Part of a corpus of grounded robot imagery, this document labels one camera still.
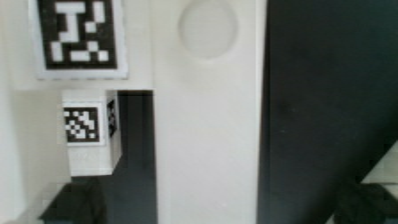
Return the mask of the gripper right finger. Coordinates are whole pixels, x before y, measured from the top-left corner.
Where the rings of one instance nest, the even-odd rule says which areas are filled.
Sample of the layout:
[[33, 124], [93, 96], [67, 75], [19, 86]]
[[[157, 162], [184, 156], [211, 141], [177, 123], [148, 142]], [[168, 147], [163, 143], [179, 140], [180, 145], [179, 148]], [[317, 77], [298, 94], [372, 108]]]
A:
[[333, 224], [398, 224], [398, 198], [379, 183], [349, 183], [337, 193]]

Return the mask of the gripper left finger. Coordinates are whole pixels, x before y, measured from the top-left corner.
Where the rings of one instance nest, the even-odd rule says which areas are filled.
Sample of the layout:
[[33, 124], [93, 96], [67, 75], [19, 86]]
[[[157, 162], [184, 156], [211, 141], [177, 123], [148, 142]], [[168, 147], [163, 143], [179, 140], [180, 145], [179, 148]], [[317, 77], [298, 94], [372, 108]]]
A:
[[44, 224], [106, 224], [106, 203], [95, 178], [67, 183], [38, 216]]

